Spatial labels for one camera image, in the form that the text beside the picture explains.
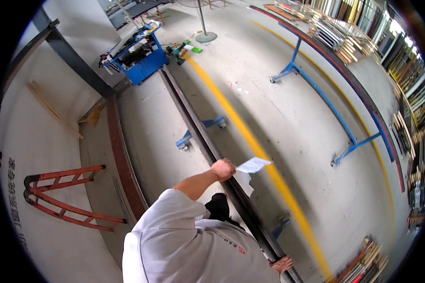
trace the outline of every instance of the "blue metal stand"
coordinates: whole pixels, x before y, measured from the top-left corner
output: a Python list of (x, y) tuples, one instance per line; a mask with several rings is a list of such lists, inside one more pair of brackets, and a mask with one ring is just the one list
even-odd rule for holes
[(344, 128), (344, 130), (346, 131), (346, 134), (348, 135), (349, 139), (350, 139), (350, 147), (348, 147), (345, 152), (342, 153), (342, 155), (340, 155), (340, 157), (338, 158), (333, 158), (333, 160), (331, 161), (330, 165), (332, 167), (336, 167), (337, 165), (339, 165), (340, 161), (345, 158), (348, 154), (350, 154), (352, 151), (356, 150), (358, 147), (372, 141), (373, 139), (376, 139), (377, 137), (381, 136), (384, 144), (386, 145), (386, 149), (387, 152), (389, 153), (389, 157), (390, 160), (393, 162), (394, 156), (393, 156), (393, 152), (390, 149), (390, 144), (389, 141), (387, 140), (386, 136), (383, 133), (383, 128), (381, 126), (381, 122), (379, 121), (379, 119), (377, 118), (377, 116), (372, 113), (372, 118), (376, 124), (376, 127), (378, 128), (378, 133), (374, 134), (373, 136), (361, 141), (361, 142), (357, 142), (357, 140), (354, 138), (353, 134), (351, 133), (348, 125), (345, 123), (345, 121), (343, 121), (342, 116), (340, 116), (340, 114), (337, 112), (337, 110), (335, 109), (335, 107), (332, 105), (332, 103), (329, 101), (329, 99), (324, 95), (323, 91), (306, 75), (306, 73), (304, 73), (304, 71), (302, 71), (296, 64), (295, 64), (295, 59), (296, 59), (296, 55), (299, 52), (299, 47), (300, 47), (300, 43), (301, 43), (302, 39), (299, 38), (298, 42), (296, 44), (296, 48), (295, 48), (295, 52), (293, 54), (293, 57), (291, 58), (291, 61), (289, 62), (289, 64), (277, 75), (277, 76), (273, 76), (270, 79), (271, 83), (276, 83), (280, 80), (281, 77), (288, 75), (291, 72), (298, 72), (299, 74), (301, 74), (311, 85), (313, 88), (316, 89), (316, 91), (319, 93), (319, 95), (321, 95), (321, 97), (323, 98), (323, 100), (328, 104), (329, 108), (332, 110), (332, 112), (334, 112), (334, 115), (337, 117), (337, 119), (339, 119), (340, 124), (342, 125), (342, 127)]
[(282, 234), (282, 231), (285, 227), (287, 227), (291, 223), (290, 219), (283, 220), (282, 223), (272, 231), (272, 235), (277, 240), (277, 238)]
[[(214, 120), (203, 120), (202, 121), (205, 128), (209, 129), (210, 127), (214, 125), (219, 125), (222, 129), (227, 127), (227, 124), (225, 123), (225, 119), (223, 116), (217, 116)], [(181, 151), (187, 151), (188, 150), (188, 142), (192, 139), (192, 135), (189, 130), (187, 130), (186, 134), (182, 139), (176, 142), (176, 147)]]

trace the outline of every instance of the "white t-shirt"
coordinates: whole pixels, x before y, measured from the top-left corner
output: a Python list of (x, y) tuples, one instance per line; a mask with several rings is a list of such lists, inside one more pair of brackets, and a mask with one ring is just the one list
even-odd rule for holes
[(280, 282), (255, 239), (181, 191), (164, 191), (125, 237), (124, 283)]

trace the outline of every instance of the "black pants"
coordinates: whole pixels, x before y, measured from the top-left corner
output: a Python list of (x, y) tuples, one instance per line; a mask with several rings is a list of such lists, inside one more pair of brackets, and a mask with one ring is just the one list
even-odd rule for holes
[(223, 222), (227, 221), (244, 230), (244, 228), (239, 226), (238, 222), (230, 218), (230, 207), (228, 207), (227, 197), (225, 194), (221, 192), (216, 193), (212, 196), (211, 201), (205, 204), (205, 207), (209, 210), (209, 212), (211, 212), (211, 215), (209, 216), (210, 219), (216, 219)]

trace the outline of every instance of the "yellow floor line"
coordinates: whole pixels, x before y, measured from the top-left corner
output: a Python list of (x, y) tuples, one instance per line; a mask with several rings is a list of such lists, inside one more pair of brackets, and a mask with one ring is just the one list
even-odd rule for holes
[[(207, 73), (190, 57), (188, 54), (184, 55), (184, 59), (192, 66), (192, 68), (196, 71), (198, 76), (203, 80), (203, 82), (208, 86), (211, 92), (214, 94), (216, 99), (220, 102), (223, 109), (227, 112), (233, 124), (239, 129), (240, 133), (243, 135), (246, 142), (250, 145), (250, 148), (254, 152), (257, 157), (260, 157), (265, 160), (271, 160), (263, 150), (261, 145), (258, 143), (256, 138), (250, 132), (249, 128), (246, 127), (244, 122), (238, 116), (236, 111), (227, 101), (227, 99), (223, 96), (220, 90), (216, 87), (214, 82), (210, 79)], [(294, 218), (299, 224), (304, 236), (306, 237), (307, 242), (310, 244), (312, 252), (315, 254), (315, 257), (324, 272), (325, 277), (330, 282), (333, 280), (332, 271), (329, 268), (326, 257), (321, 250), (321, 247), (318, 244), (318, 241), (310, 227), (310, 224), (307, 222), (307, 218), (304, 213), (301, 211), (299, 204), (296, 202), (293, 194), (289, 190), (288, 186), (285, 184), (282, 176), (277, 171), (275, 165), (271, 164), (265, 167), (267, 173), (271, 177), (272, 181), (276, 185), (283, 199), (289, 206)]]
[[(271, 29), (263, 26), (262, 24), (260, 24), (259, 22), (256, 22), (254, 20), (250, 20), (252, 23), (254, 23), (255, 25), (261, 27), (262, 29), (272, 33), (275, 37), (277, 37), (278, 39), (282, 40), (283, 42), (285, 42), (286, 44), (288, 44), (289, 46), (291, 46), (292, 48), (295, 48), (295, 46), (289, 42), (288, 40), (286, 40), (284, 37), (280, 36), (279, 34), (275, 33), (274, 31), (272, 31)], [(343, 93), (343, 91), (339, 88), (339, 86), (337, 86), (337, 84), (332, 80), (332, 78), (326, 74), (325, 71), (323, 71), (323, 69), (321, 69), (315, 62), (313, 62), (312, 59), (310, 59), (310, 57), (308, 57), (304, 52), (299, 50), (299, 53), (304, 56), (304, 58), (306, 58), (307, 60), (309, 60), (309, 62), (314, 65), (322, 74), (323, 76), (327, 77), (327, 79), (334, 85), (334, 87), (340, 92), (340, 94), (342, 95), (342, 97), (346, 100), (346, 102), (348, 103), (348, 105), (351, 107), (351, 109), (354, 111), (354, 114), (356, 115), (356, 117), (359, 119), (360, 123), (362, 124), (363, 128), (365, 129), (365, 132), (367, 132), (367, 135), (370, 137), (372, 136), (370, 131), (368, 130), (367, 126), (365, 125), (365, 123), (363, 122), (361, 116), (358, 114), (356, 108), (351, 104), (351, 101), (349, 101), (349, 99), (346, 97), (346, 95)], [(383, 163), (383, 159), (381, 158), (381, 154), (379, 153), (378, 148), (376, 147), (376, 143), (374, 142), (374, 140), (372, 140), (372, 145), (373, 148), (376, 152), (376, 155), (378, 157), (379, 163), (381, 164), (381, 169), (382, 172), (384, 174), (384, 178), (386, 179), (386, 186), (387, 186), (387, 193), (389, 195), (389, 204), (390, 204), (390, 210), (391, 210), (391, 219), (392, 219), (392, 224), (391, 224), (391, 250), (393, 249), (393, 245), (395, 242), (395, 219), (394, 219), (394, 212), (393, 212), (393, 198), (392, 198), (392, 192), (390, 189), (390, 182), (389, 182), (389, 177), (387, 176), (387, 171), (386, 171), (386, 167), (384, 166)]]

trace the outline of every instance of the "black metal beam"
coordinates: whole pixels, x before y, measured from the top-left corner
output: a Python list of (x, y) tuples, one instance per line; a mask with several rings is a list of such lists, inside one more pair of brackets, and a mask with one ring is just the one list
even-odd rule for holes
[(58, 20), (54, 20), (53, 22), (49, 22), (46, 27), (38, 33), (32, 40), (30, 40), (27, 45), (25, 45), (21, 51), (14, 57), (11, 63), (7, 66), (5, 71), (5, 81), (3, 82), (3, 87), (0, 91), (0, 109), (2, 108), (3, 96), (8, 90), (9, 86), (13, 82), (20, 68), (24, 65), (24, 63), (28, 60), (30, 55), (38, 48), (38, 46), (43, 43), (49, 34), (53, 31), (55, 26), (59, 23)]
[[(176, 83), (173, 76), (166, 66), (159, 69), (159, 73), (162, 76), (164, 83), (167, 86), (167, 90), (170, 93), (176, 107), (178, 108), (183, 120), (186, 122), (187, 128), (189, 129), (192, 137), (197, 142), (202, 154), (205, 159), (212, 165), (217, 160), (221, 159), (219, 151), (216, 149), (214, 143), (209, 138), (206, 128), (203, 126), (200, 118), (190, 105), (185, 94), (181, 91), (180, 87)], [(222, 182), (221, 185), (230, 196), (234, 207), (238, 211), (244, 223), (248, 226), (250, 232), (255, 237), (260, 247), (269, 257), (269, 260), (276, 262), (277, 260), (284, 257), (286, 254), (280, 247), (277, 240), (274, 238), (269, 229), (264, 225), (261, 216), (250, 201), (250, 198), (246, 195), (242, 187), (238, 184), (234, 177), (228, 181)], [(285, 281), (289, 283), (302, 283), (302, 279), (296, 272), (294, 267), (291, 267), (282, 274)]]
[[(46, 12), (40, 7), (32, 19), (39, 31), (43, 31), (51, 22)], [(77, 52), (64, 39), (62, 34), (53, 28), (53, 31), (46, 37), (46, 41), (53, 50), (94, 90), (103, 98), (107, 99), (115, 94), (115, 91), (104, 82), (91, 67), (77, 54)]]

